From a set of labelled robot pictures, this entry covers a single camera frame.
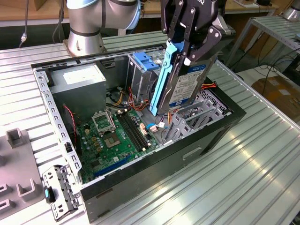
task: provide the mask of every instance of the metal workbench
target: metal workbench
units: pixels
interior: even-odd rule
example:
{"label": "metal workbench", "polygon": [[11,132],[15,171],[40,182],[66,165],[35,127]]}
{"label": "metal workbench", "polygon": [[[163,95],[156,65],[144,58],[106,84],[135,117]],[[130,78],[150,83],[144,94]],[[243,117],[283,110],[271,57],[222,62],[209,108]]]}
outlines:
{"label": "metal workbench", "polygon": [[[165,42],[160,32],[104,39],[108,50]],[[40,174],[64,165],[30,64],[70,57],[63,44],[0,51],[0,135],[28,130]],[[201,159],[93,224],[289,224],[300,210],[300,128],[217,61],[209,78],[247,114]],[[57,224],[88,222],[84,208]],[[2,225],[54,224],[45,200]]]}
{"label": "metal workbench", "polygon": [[275,58],[273,59],[273,61],[276,61],[280,57],[280,53],[285,46],[291,48],[292,50],[298,49],[297,52],[300,53],[300,41],[296,39],[296,35],[300,34],[300,22],[290,22],[279,15],[253,17],[248,20],[246,26],[244,27],[239,38],[230,51],[229,57],[225,62],[227,66],[229,66],[229,63],[234,58],[236,51],[238,50],[239,46],[241,45],[242,41],[250,31],[250,28],[252,26],[257,27],[258,31],[253,35],[253,38],[249,42],[245,51],[247,51],[254,45],[262,32],[265,32],[273,38],[277,39],[279,43],[281,43],[281,47],[278,48],[277,52],[274,54]]}

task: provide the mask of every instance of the cardboard box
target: cardboard box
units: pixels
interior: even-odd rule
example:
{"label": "cardboard box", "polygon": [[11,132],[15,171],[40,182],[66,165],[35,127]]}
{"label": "cardboard box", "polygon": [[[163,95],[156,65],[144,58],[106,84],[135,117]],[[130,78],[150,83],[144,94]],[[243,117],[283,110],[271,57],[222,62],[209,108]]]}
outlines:
{"label": "cardboard box", "polygon": [[[27,0],[0,0],[0,5],[26,9]],[[29,0],[28,10],[38,11],[47,0]]]}
{"label": "cardboard box", "polygon": [[[252,88],[262,94],[265,78],[256,81]],[[281,76],[267,80],[263,95],[274,106],[296,123],[300,121],[300,91]]]}

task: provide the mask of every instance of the blue latch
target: blue latch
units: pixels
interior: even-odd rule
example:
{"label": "blue latch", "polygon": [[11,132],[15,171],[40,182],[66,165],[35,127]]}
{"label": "blue latch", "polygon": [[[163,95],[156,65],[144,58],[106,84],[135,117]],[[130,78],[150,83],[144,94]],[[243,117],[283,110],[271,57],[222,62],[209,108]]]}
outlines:
{"label": "blue latch", "polygon": [[183,49],[183,42],[174,44],[172,42],[167,41],[167,48],[165,49],[165,58],[164,58],[163,66],[160,70],[158,81],[150,104],[150,111],[154,116],[156,116],[158,112],[158,105],[159,105],[158,102],[160,96],[163,94],[163,88],[165,82],[167,82],[166,80],[167,75],[168,73],[171,73],[173,68],[173,65],[171,64],[172,55],[176,51],[182,52],[182,49]]}
{"label": "blue latch", "polygon": [[144,52],[133,53],[133,57],[145,71],[159,69],[159,65],[155,64],[151,57]]}

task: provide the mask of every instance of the expansion slot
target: expansion slot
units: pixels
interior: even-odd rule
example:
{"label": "expansion slot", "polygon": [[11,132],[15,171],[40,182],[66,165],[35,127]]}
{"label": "expansion slot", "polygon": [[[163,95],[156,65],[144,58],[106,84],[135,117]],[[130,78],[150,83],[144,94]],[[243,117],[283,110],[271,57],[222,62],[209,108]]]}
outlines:
{"label": "expansion slot", "polygon": [[95,172],[94,173],[94,178],[98,177],[98,176],[101,176],[101,175],[103,175],[105,173],[108,173],[108,172],[110,172],[110,171],[112,171],[112,170],[114,170],[114,169],[116,169],[116,168],[124,165],[125,163],[127,163],[127,161],[129,160],[130,157],[131,157],[131,155],[127,156],[126,158],[122,159],[121,161],[119,161],[119,162],[117,162],[115,164],[112,164],[112,165],[110,165],[110,166],[108,166],[108,167],[106,167],[106,168],[104,168],[102,170],[99,170],[99,171]]}

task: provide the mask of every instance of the ram slot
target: ram slot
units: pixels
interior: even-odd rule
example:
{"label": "ram slot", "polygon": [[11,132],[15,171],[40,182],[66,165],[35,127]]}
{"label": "ram slot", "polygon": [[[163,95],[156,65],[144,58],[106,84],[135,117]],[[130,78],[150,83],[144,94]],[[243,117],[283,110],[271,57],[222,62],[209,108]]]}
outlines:
{"label": "ram slot", "polygon": [[143,146],[139,143],[138,139],[135,137],[135,134],[132,131],[132,128],[126,122],[124,115],[118,115],[117,118],[118,118],[120,124],[122,125],[123,129],[125,130],[126,134],[128,135],[129,139],[133,142],[133,144],[135,145],[137,150],[141,151]]}
{"label": "ram slot", "polygon": [[125,115],[125,120],[133,128],[133,132],[137,136],[137,138],[138,138],[139,142],[141,143],[141,145],[144,148],[147,148],[148,147],[147,142],[145,141],[144,137],[142,136],[142,134],[140,133],[140,131],[138,130],[138,128],[136,128],[136,126],[134,125],[133,121],[130,119],[130,117],[128,115]]}

